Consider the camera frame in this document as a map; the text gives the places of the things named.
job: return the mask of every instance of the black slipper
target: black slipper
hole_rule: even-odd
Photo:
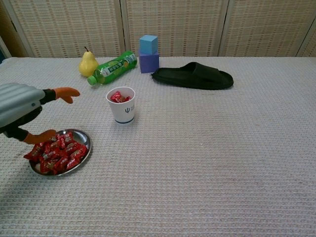
[[[233,77],[197,62],[191,62],[181,68],[159,68],[152,74],[156,81],[204,90],[220,90],[234,84]]]

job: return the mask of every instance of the silver tray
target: silver tray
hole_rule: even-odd
[[[70,172],[72,172],[73,170],[77,169],[80,165],[82,165],[86,160],[87,158],[89,157],[90,153],[91,153],[91,150],[92,150],[92,143],[91,143],[91,140],[90,140],[90,137],[88,136],[88,134],[86,134],[84,131],[81,131],[81,130],[78,130],[78,129],[64,129],[64,130],[61,130],[59,132],[57,132],[57,134],[66,134],[67,132],[72,132],[73,136],[74,136],[74,140],[80,144],[83,144],[87,147],[87,153],[86,155],[81,159],[81,162],[76,165],[75,167],[73,167],[72,169],[70,170],[67,170],[65,171],[64,173],[61,173],[61,174],[41,174],[39,173],[38,171],[36,171],[35,169],[35,165],[37,163],[33,162],[33,161],[29,161],[30,163],[30,167],[32,169],[32,171],[38,175],[42,175],[42,176],[61,176],[61,175],[65,175],[65,174],[68,174]]]

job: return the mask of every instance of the stacked blocks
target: stacked blocks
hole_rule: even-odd
[[[141,73],[153,73],[159,68],[158,37],[144,35],[139,39]]]

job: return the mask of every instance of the green bottle cap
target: green bottle cap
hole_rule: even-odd
[[[97,83],[97,79],[94,76],[89,76],[87,80],[90,85],[95,85]]]

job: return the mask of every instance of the white tablecloth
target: white tablecloth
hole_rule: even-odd
[[[109,58],[98,58],[99,63]],[[32,149],[0,135],[0,236],[315,236],[316,58],[161,58],[230,73],[227,90],[154,82],[136,68],[90,87],[76,59],[10,58],[0,84],[71,86],[23,128],[86,131],[88,162],[41,177]],[[106,93],[136,91],[135,121],[115,123]]]

